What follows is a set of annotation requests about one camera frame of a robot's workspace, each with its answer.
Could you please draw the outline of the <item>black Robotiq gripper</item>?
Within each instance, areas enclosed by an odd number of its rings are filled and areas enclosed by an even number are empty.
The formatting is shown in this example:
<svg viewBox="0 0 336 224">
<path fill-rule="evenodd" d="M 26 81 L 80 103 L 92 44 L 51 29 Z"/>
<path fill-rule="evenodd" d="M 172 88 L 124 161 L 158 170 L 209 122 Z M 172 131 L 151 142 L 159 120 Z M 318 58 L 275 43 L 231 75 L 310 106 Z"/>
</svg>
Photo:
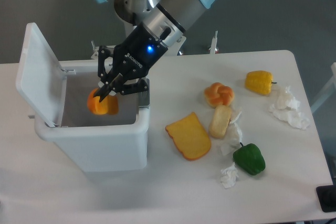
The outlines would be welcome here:
<svg viewBox="0 0 336 224">
<path fill-rule="evenodd" d="M 149 90 L 147 77 L 150 68 L 166 53 L 168 47 L 155 38 L 141 23 L 125 41 L 111 51 L 107 46 L 98 50 L 98 77 L 103 83 L 95 93 L 102 102 L 111 92 L 121 95 L 134 94 Z M 113 59 L 109 72 L 105 60 Z M 136 83 L 126 84 L 127 80 L 139 78 Z"/>
</svg>

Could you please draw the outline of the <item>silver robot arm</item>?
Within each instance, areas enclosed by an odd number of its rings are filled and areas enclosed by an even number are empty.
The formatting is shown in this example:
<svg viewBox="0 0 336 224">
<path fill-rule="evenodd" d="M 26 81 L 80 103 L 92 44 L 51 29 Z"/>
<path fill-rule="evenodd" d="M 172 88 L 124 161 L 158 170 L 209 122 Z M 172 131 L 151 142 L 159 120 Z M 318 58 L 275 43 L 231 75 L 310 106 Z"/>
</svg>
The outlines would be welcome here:
<svg viewBox="0 0 336 224">
<path fill-rule="evenodd" d="M 216 0 L 96 0 L 111 2 L 124 23 L 126 39 L 98 48 L 98 77 L 102 82 L 95 96 L 121 95 L 148 90 L 150 68 L 211 7 Z"/>
</svg>

